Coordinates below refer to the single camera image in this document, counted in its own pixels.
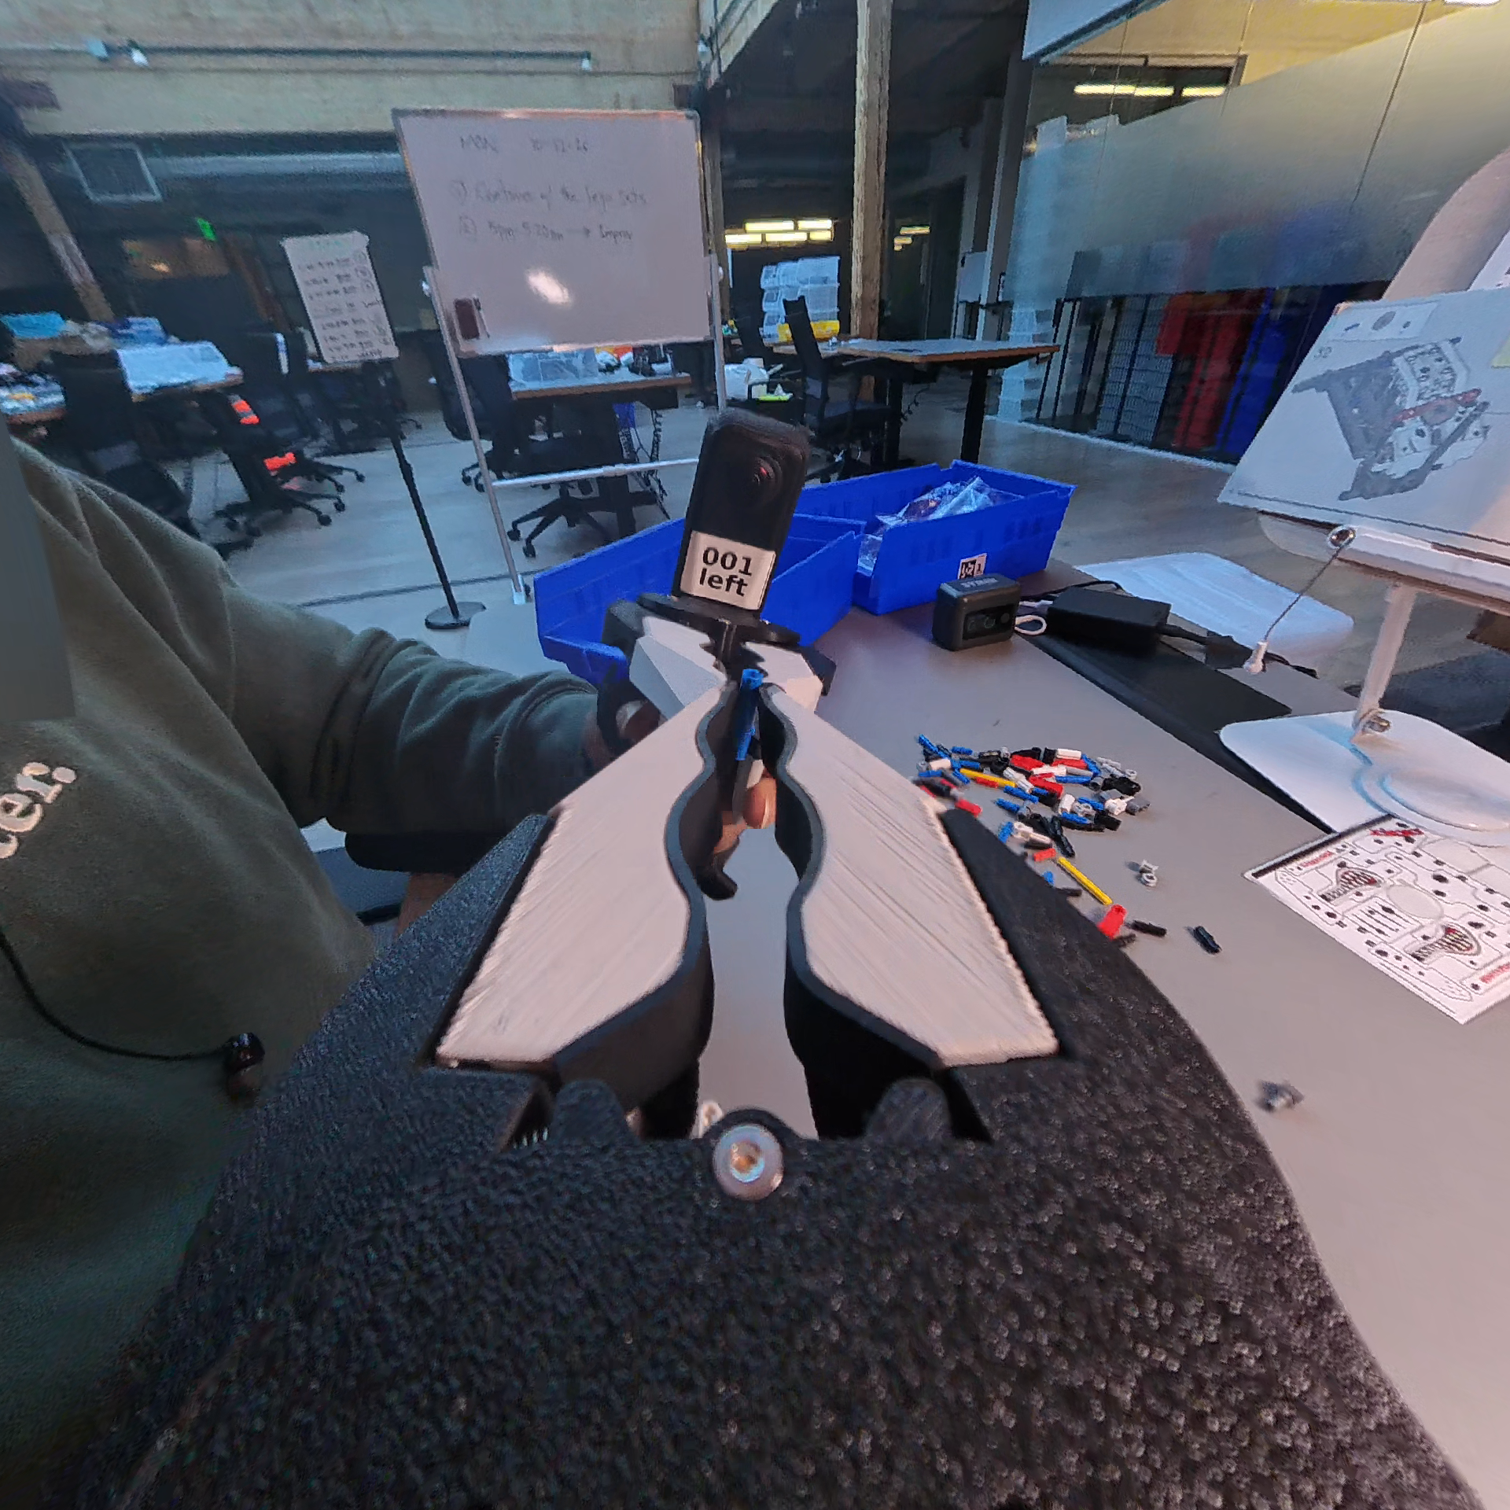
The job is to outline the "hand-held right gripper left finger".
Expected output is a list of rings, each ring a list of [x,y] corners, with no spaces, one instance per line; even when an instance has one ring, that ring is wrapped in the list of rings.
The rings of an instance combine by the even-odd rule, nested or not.
[[[687,1077],[710,1038],[707,901],[693,860],[721,800],[703,692],[566,796],[459,991],[435,1060],[538,1077]]]

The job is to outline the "pile of small brick parts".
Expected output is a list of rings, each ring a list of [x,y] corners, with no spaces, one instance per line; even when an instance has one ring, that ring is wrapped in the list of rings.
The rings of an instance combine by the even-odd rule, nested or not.
[[[919,734],[913,780],[936,806],[984,823],[1001,848],[1117,947],[1169,937],[1167,924],[1145,916],[1145,901],[1123,904],[1124,881],[1100,884],[1083,857],[1083,848],[1150,810],[1135,769],[1067,744],[1006,750]]]

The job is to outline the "instruction booklet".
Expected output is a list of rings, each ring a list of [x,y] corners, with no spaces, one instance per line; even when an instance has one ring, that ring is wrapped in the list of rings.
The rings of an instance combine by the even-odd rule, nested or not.
[[[1332,313],[1219,502],[1508,560],[1508,287]]]

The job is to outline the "grey desk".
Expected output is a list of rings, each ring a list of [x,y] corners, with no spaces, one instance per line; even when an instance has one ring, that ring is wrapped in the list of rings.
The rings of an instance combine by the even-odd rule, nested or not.
[[[1409,1411],[1479,1501],[1508,1508],[1508,1005],[1460,1024],[1250,884],[1317,830],[1047,652],[946,652],[929,610],[851,612],[821,652],[838,665],[821,715],[904,777],[919,732],[1074,744],[1139,771],[1150,810],[1083,848],[1092,879],[1124,881],[1123,904],[1169,927],[1128,959],[1246,1104]],[[1139,857],[1160,868],[1155,890],[1128,868]],[[1261,1082],[1305,1103],[1269,1114]]]

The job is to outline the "blue plastic bin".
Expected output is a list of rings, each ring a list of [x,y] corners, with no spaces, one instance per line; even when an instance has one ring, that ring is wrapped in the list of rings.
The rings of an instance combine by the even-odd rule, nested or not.
[[[613,601],[667,590],[680,538],[680,521],[663,521],[539,574],[535,607],[541,652],[590,683],[625,674],[626,655],[603,640],[606,612]],[[798,631],[802,644],[821,640],[851,615],[861,540],[848,521],[794,517],[764,616]]]
[[[1074,485],[1063,481],[964,459],[947,467],[933,462],[807,485],[796,517],[839,520],[862,538],[879,513],[919,498],[937,484],[973,476],[1006,491],[1011,502],[956,520],[896,526],[886,535],[875,569],[857,569],[853,603],[871,615],[893,615],[933,601],[939,583],[960,575],[1037,575],[1051,560],[1074,497]]]

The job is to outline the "stack of clear storage bins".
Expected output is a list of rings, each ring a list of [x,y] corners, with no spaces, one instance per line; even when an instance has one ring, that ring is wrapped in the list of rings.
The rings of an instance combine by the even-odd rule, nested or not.
[[[767,344],[788,341],[787,303],[805,301],[819,341],[839,335],[839,256],[796,256],[767,263],[761,269],[761,336]]]

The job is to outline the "clear plastic parts bags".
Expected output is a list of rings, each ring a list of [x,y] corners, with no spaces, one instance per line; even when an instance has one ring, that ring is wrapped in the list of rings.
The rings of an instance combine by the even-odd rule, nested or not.
[[[993,506],[1001,506],[1009,502],[1011,502],[1011,497],[1006,491],[987,484],[978,476],[973,476],[969,481],[937,484],[936,489],[925,491],[919,498],[914,498],[904,506],[896,506],[893,511],[884,511],[869,524],[869,530],[862,535],[862,544],[857,549],[857,569],[866,574],[874,571],[886,535],[891,535],[901,524],[929,521],[929,520],[956,520],[956,517],[993,509]]]

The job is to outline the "background wooden table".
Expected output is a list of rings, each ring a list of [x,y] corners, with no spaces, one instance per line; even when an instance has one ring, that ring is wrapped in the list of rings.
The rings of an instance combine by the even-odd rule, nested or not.
[[[969,378],[965,417],[959,439],[959,459],[978,462],[984,423],[988,413],[988,380],[993,373],[1009,368],[1047,363],[1059,344],[991,344],[978,340],[929,340],[929,341],[866,341],[866,340],[838,340],[819,344],[824,358],[886,358],[901,368],[900,384],[891,389],[891,403],[901,409],[900,438],[904,423],[904,389],[925,389],[943,373],[964,373]],[[794,366],[802,375],[794,344],[776,344],[774,358],[778,366]]]

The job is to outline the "black power adapter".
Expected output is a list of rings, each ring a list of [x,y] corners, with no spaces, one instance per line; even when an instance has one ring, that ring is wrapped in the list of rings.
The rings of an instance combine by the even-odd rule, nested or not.
[[[1047,601],[1046,637],[1145,658],[1171,630],[1171,603],[1100,586],[1069,586]]]

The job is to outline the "paper flip chart stand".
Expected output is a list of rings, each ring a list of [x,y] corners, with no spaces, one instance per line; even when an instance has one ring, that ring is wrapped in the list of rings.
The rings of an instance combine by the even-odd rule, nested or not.
[[[381,368],[398,358],[398,344],[372,269],[368,236],[360,231],[287,236],[283,239],[283,250],[310,321],[322,366],[351,371],[363,378],[368,407],[375,411],[375,422],[395,458],[426,554],[445,593],[445,603],[426,615],[426,630],[463,631],[485,607],[455,597],[405,456],[398,413],[384,395]]]

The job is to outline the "person in green sweatshirt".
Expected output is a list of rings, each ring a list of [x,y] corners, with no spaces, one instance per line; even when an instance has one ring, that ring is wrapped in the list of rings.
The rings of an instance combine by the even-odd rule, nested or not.
[[[2,724],[2,1505],[88,1435],[245,1107],[369,961],[231,719],[236,580],[27,445],[74,715]]]

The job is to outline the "red and blue panels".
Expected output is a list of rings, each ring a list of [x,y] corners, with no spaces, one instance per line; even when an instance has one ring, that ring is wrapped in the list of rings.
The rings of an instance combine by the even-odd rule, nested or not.
[[[1171,375],[1154,445],[1240,459],[1284,384],[1305,312],[1296,287],[1174,295],[1155,340]]]

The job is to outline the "white printed sticker sheet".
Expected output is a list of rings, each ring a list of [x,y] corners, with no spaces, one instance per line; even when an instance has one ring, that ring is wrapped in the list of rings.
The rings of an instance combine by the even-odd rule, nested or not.
[[[1508,854],[1382,818],[1246,874],[1460,1024],[1508,1001]]]

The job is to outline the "cluttered background table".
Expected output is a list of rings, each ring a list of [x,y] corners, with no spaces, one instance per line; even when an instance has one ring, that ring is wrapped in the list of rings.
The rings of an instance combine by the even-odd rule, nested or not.
[[[59,366],[93,358],[120,368],[137,403],[163,394],[231,390],[245,380],[215,344],[168,340],[155,319],[96,323],[63,313],[2,313],[2,417],[11,430],[63,422],[66,395]]]

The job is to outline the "wooden support post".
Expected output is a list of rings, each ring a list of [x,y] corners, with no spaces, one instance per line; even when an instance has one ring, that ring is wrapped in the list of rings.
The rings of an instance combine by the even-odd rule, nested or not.
[[[893,4],[857,4],[848,328],[866,341],[880,319],[891,52]]]

